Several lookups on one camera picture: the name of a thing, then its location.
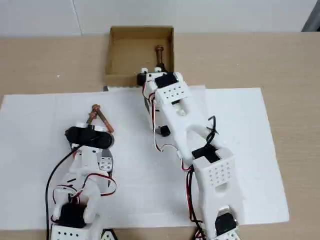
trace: electrical wire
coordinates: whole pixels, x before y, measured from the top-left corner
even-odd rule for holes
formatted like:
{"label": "electrical wire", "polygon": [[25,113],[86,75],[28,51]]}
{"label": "electrical wire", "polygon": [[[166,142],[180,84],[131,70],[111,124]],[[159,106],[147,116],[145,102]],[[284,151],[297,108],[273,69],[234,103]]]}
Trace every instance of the electrical wire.
{"label": "electrical wire", "polygon": [[152,133],[153,133],[153,144],[156,150],[159,152],[163,152],[165,147],[172,147],[176,151],[178,151],[178,148],[170,143],[166,143],[162,146],[158,146],[157,139],[156,139],[156,104],[155,104],[155,97],[151,100],[151,122],[152,122]]}
{"label": "electrical wire", "polygon": [[213,125],[212,125],[212,129],[211,129],[211,132],[208,134],[208,136],[206,136],[206,144],[211,144],[212,140],[214,139],[217,131],[216,131],[216,116],[212,116],[210,117],[208,120],[211,120],[213,119]]}
{"label": "electrical wire", "polygon": [[202,240],[205,240],[206,237],[205,237],[204,230],[199,224],[199,223],[202,223],[202,221],[197,219],[193,202],[192,202],[192,176],[194,171],[195,171],[194,167],[191,166],[191,169],[188,171],[186,175],[186,195],[187,195],[187,201],[189,206],[189,218],[191,222],[195,223],[197,230],[199,231],[199,234],[197,234],[197,232],[195,233],[195,238],[201,238]]}
{"label": "electrical wire", "polygon": [[52,199],[53,199],[54,204],[56,204],[56,199],[55,199],[55,190],[56,189],[71,190],[71,192],[68,192],[69,194],[75,194],[77,192],[77,189],[72,187],[72,185],[59,184],[59,185],[55,186],[54,189],[52,190]]}
{"label": "electrical wire", "polygon": [[45,186],[45,216],[46,216],[46,240],[49,240],[49,235],[50,235],[50,228],[49,228],[49,204],[48,204],[48,191],[49,191],[49,185],[50,185],[50,181],[53,177],[53,175],[55,174],[56,170],[58,169],[58,167],[68,158],[70,157],[73,153],[75,153],[79,148],[81,148],[83,146],[79,145],[77,147],[75,147],[71,152],[69,152],[52,170],[48,181],[46,183]]}
{"label": "electrical wire", "polygon": [[85,177],[85,180],[84,180],[84,182],[83,182],[83,185],[82,185],[81,189],[78,190],[78,191],[72,196],[73,198],[77,198],[77,197],[80,196],[80,194],[81,194],[81,193],[83,192],[83,190],[85,189],[87,180],[88,180],[89,177],[91,177],[91,176],[98,176],[98,177],[100,177],[100,178],[108,179],[109,181],[113,182],[114,185],[115,185],[115,188],[114,188],[113,191],[108,192],[108,193],[101,193],[101,194],[100,194],[101,197],[110,196],[110,195],[112,195],[112,194],[114,194],[114,193],[116,192],[116,190],[117,190],[117,183],[116,183],[116,181],[115,181],[112,177],[106,176],[106,175],[103,175],[103,174],[100,174],[100,173],[92,172],[92,173],[88,174],[88,175]]}

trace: cardboard box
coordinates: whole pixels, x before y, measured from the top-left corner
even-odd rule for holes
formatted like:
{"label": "cardboard box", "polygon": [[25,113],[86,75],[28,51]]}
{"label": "cardboard box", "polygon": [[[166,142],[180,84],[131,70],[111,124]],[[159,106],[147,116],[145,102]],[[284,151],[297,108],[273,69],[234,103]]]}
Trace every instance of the cardboard box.
{"label": "cardboard box", "polygon": [[157,64],[155,47],[162,45],[163,63],[174,71],[174,28],[172,26],[113,26],[105,69],[108,86],[133,87],[141,68],[154,71]]}

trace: metal bolt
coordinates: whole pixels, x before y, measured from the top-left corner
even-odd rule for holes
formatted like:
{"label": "metal bolt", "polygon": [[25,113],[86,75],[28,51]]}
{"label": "metal bolt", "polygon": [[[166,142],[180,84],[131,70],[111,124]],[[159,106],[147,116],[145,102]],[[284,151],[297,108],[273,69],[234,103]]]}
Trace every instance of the metal bolt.
{"label": "metal bolt", "polygon": [[103,113],[100,111],[100,105],[98,104],[94,104],[92,106],[92,110],[96,112],[96,114],[98,114],[98,116],[101,118],[102,122],[104,123],[104,125],[106,126],[106,128],[108,129],[108,131],[110,133],[113,133],[115,130],[114,128],[111,126],[111,124],[108,122],[108,120],[106,119],[106,117],[103,115]]}
{"label": "metal bolt", "polygon": [[92,110],[90,113],[89,113],[89,118],[88,120],[86,121],[87,124],[91,124],[93,119],[96,119],[97,118],[97,112],[95,110]]}
{"label": "metal bolt", "polygon": [[155,46],[155,53],[156,53],[156,66],[162,67],[163,66],[163,58],[162,52],[164,51],[164,47],[162,45]]}

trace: white wall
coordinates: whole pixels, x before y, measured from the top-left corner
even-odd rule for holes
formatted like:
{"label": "white wall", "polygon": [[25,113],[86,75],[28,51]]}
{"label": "white wall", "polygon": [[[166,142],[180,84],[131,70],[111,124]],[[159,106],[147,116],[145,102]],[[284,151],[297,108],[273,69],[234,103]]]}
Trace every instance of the white wall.
{"label": "white wall", "polygon": [[0,36],[101,34],[112,25],[176,32],[299,32],[317,0],[0,0]]}

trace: black cable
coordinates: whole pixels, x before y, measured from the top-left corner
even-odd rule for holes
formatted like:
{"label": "black cable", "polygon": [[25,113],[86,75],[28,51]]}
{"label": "black cable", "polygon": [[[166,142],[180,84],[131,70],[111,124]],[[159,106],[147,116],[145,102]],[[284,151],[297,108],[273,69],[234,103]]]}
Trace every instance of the black cable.
{"label": "black cable", "polygon": [[71,152],[69,152],[52,170],[48,181],[45,186],[45,216],[46,216],[46,240],[49,240],[49,235],[50,235],[50,229],[49,229],[49,206],[48,206],[48,191],[49,191],[49,185],[50,181],[55,174],[56,170],[58,167],[68,158],[70,157],[73,153],[75,153],[79,148],[81,148],[83,145],[79,145],[75,147]]}
{"label": "black cable", "polygon": [[206,137],[206,144],[211,144],[212,140],[214,139],[217,131],[216,131],[216,116],[212,116],[211,118],[209,118],[209,120],[213,119],[213,126],[211,129],[211,132],[208,134],[208,136]]}
{"label": "black cable", "polygon": [[188,183],[189,196],[188,197],[189,197],[189,202],[190,202],[190,210],[191,210],[191,214],[193,216],[193,222],[195,222],[197,229],[200,231],[202,240],[205,240],[204,230],[202,229],[202,227],[199,224],[201,221],[197,219],[197,216],[196,216],[196,213],[194,210],[194,206],[192,203],[192,176],[193,176],[194,171],[195,171],[194,166],[191,166],[191,169],[188,172],[188,174],[189,174],[189,183]]}

